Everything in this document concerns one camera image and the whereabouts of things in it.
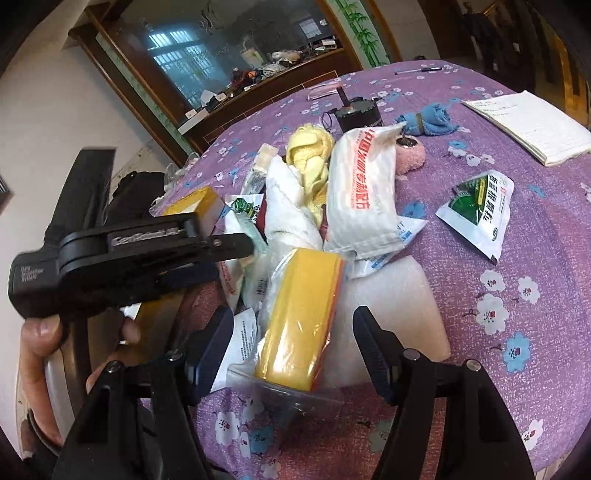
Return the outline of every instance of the wall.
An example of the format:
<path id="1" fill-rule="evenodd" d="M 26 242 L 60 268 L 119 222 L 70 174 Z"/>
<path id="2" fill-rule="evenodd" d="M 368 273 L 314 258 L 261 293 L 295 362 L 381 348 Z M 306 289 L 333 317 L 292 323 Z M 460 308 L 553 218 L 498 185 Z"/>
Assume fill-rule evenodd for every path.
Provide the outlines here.
<path id="1" fill-rule="evenodd" d="M 375 0 L 388 23 L 403 60 L 424 55 L 439 59 L 439 51 L 417 0 Z"/>
<path id="2" fill-rule="evenodd" d="M 150 140 L 85 53 L 79 47 L 61 50 L 85 6 L 84 0 L 64 0 L 0 77 L 0 174 L 14 192 L 0 212 L 0 426 L 14 446 L 22 319 L 7 296 L 12 259 L 41 246 L 81 148 L 117 147 L 117 171 Z"/>

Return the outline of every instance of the yellow sponge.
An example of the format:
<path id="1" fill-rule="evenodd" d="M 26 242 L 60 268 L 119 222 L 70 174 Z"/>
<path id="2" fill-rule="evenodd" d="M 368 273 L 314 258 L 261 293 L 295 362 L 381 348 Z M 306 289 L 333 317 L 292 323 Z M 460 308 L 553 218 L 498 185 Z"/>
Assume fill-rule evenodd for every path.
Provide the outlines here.
<path id="1" fill-rule="evenodd" d="M 337 254 L 299 248 L 281 280 L 255 375 L 310 391 L 320 368 L 342 277 Z"/>

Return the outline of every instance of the pen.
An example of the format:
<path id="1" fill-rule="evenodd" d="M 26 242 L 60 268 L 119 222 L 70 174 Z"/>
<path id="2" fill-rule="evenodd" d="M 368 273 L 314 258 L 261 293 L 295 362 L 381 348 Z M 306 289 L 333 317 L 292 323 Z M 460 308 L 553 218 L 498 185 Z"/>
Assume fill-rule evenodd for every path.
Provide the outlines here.
<path id="1" fill-rule="evenodd" d="M 439 70 L 442 70 L 441 67 L 425 67 L 422 69 L 416 69 L 416 70 L 404 70 L 403 72 L 394 72 L 395 75 L 400 75 L 401 73 L 412 73 L 412 72 L 437 72 Z"/>

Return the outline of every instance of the finger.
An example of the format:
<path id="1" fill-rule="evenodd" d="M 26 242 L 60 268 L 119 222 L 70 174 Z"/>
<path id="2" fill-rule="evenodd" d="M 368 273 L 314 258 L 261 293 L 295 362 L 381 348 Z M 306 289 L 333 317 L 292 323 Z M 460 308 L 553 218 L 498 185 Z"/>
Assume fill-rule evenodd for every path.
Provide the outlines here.
<path id="1" fill-rule="evenodd" d="M 133 319 L 129 317 L 125 317 L 123 321 L 123 325 L 121 326 L 121 335 L 125 340 L 127 340 L 132 345 L 136 345 L 141 340 L 141 331 L 139 326 Z M 95 386 L 96 380 L 99 378 L 102 371 L 105 369 L 106 364 L 112 362 L 113 360 L 118 360 L 119 362 L 123 362 L 125 365 L 130 367 L 131 365 L 135 365 L 138 363 L 136 358 L 137 352 L 134 352 L 133 349 L 126 348 L 125 346 L 120 346 L 115 352 L 110 354 L 107 357 L 107 360 L 100 364 L 95 371 L 93 371 L 89 377 L 86 379 L 86 392 L 90 393 L 92 387 Z"/>
<path id="2" fill-rule="evenodd" d="M 125 317 L 121 326 L 121 335 L 129 343 L 136 345 L 141 340 L 141 331 L 137 323 L 129 317 Z"/>
<path id="3" fill-rule="evenodd" d="M 51 408 L 43 359 L 60 346 L 63 328 L 58 315 L 27 319 L 21 328 L 19 373 L 23 392 L 41 431 L 56 445 L 63 439 Z"/>

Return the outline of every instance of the blue cloth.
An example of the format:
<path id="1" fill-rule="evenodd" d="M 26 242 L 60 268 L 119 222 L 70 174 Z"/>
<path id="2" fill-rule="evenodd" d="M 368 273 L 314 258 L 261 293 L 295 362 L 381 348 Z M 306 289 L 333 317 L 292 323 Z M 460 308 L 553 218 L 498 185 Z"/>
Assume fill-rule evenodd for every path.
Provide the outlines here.
<path id="1" fill-rule="evenodd" d="M 425 135 L 447 135 L 455 132 L 459 125 L 453 125 L 452 119 L 449 117 L 446 108 L 440 103 L 432 103 L 427 105 L 420 112 L 423 119 L 423 127 Z M 396 119 L 397 123 L 406 122 L 404 127 L 405 135 L 413 135 L 415 137 L 421 135 L 421 129 L 418 126 L 418 119 L 416 113 L 405 113 Z"/>

